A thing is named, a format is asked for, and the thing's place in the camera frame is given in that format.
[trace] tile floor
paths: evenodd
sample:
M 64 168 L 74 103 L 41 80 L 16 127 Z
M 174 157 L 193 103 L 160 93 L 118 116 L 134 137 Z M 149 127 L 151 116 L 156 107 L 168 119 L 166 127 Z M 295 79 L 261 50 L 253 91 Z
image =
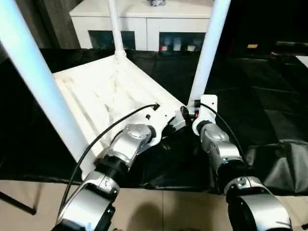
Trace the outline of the tile floor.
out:
M 50 231 L 55 223 L 65 185 L 22 181 L 0 181 L 0 191 L 33 206 L 29 215 L 0 201 L 1 230 Z M 295 230 L 308 222 L 308 197 L 279 197 L 290 213 Z M 111 229 L 124 231 L 231 231 L 225 198 L 192 192 L 122 189 L 116 202 Z

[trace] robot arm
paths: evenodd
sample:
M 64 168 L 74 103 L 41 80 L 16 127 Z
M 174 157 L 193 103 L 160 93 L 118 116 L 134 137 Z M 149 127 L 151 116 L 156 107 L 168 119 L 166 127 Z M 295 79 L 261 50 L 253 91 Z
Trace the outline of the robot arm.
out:
M 201 103 L 217 110 L 216 96 L 202 96 Z M 98 157 L 95 171 L 69 198 L 54 231 L 107 231 L 115 212 L 112 203 L 136 156 L 158 144 L 174 112 L 159 107 L 146 124 L 128 124 Z M 237 147 L 215 123 L 215 115 L 201 107 L 192 125 L 208 154 L 216 187 L 226 195 L 234 231 L 292 230 L 285 208 L 261 181 L 249 174 Z
M 202 96 L 201 102 L 206 104 L 211 97 Z M 201 107 L 199 115 L 206 113 L 208 109 Z M 201 116 L 192 126 L 200 135 L 202 149 L 209 156 L 216 187 L 226 195 L 233 230 L 292 230 L 285 208 L 258 178 L 249 174 L 237 147 L 213 118 L 215 115 Z
M 68 199 L 53 231 L 107 231 L 115 201 L 137 155 L 158 144 L 175 112 L 160 106 L 147 124 L 128 124 L 95 161 L 95 170 Z

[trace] metal bracket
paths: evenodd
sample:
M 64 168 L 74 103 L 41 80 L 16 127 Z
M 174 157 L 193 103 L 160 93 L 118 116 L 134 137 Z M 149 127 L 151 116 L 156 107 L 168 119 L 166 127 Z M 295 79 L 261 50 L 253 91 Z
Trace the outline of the metal bracket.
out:
M 162 139 L 162 132 L 167 126 L 169 121 L 176 115 L 175 111 L 170 109 L 166 104 L 161 105 L 150 117 L 147 125 L 152 126 L 155 129 L 156 137 L 154 137 L 147 146 L 157 145 Z
M 227 194 L 229 189 L 233 189 L 236 187 L 237 189 L 247 189 L 247 188 L 262 188 L 266 190 L 268 193 L 270 191 L 262 184 L 262 182 L 257 177 L 237 177 L 231 180 L 225 187 L 224 193 Z
M 201 103 L 209 106 L 214 111 L 217 111 L 217 104 L 218 104 L 218 98 L 217 95 L 202 95 L 200 98 Z M 195 119 L 192 125 L 193 132 L 200 136 L 199 132 L 197 131 L 197 126 L 202 121 L 211 121 L 213 124 L 215 124 L 215 118 L 216 115 L 212 113 L 210 110 L 208 110 L 205 107 L 200 106 L 198 117 Z

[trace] black stand leg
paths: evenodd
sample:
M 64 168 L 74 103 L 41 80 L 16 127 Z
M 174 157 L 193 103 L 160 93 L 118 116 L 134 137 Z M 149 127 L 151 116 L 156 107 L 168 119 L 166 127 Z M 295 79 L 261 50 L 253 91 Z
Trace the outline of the black stand leg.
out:
M 37 213 L 37 210 L 35 208 L 30 208 L 26 205 L 24 205 L 23 203 L 16 201 L 14 198 L 11 198 L 10 196 L 8 196 L 7 194 L 4 194 L 2 192 L 0 192 L 0 200 L 3 200 L 31 215 L 35 215 Z
M 303 230 L 308 230 L 308 223 L 306 225 L 302 225 Z

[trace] black tablecloth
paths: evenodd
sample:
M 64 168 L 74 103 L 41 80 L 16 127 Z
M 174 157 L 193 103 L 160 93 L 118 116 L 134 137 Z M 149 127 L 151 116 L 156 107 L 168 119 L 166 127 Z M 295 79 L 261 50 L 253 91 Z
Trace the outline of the black tablecloth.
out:
M 52 72 L 113 54 L 42 53 Z M 128 51 L 128 58 L 187 103 L 198 53 Z M 10 61 L 0 65 L 0 74 L 4 147 L 0 178 L 67 182 L 76 164 L 72 156 Z M 233 128 L 253 173 L 266 186 L 276 194 L 308 194 L 308 69 L 302 63 L 294 57 L 217 55 L 205 92 L 218 96 L 218 111 Z M 138 156 L 125 187 L 209 191 L 210 175 L 198 137 L 184 128 Z M 75 183 L 80 181 L 79 173 Z

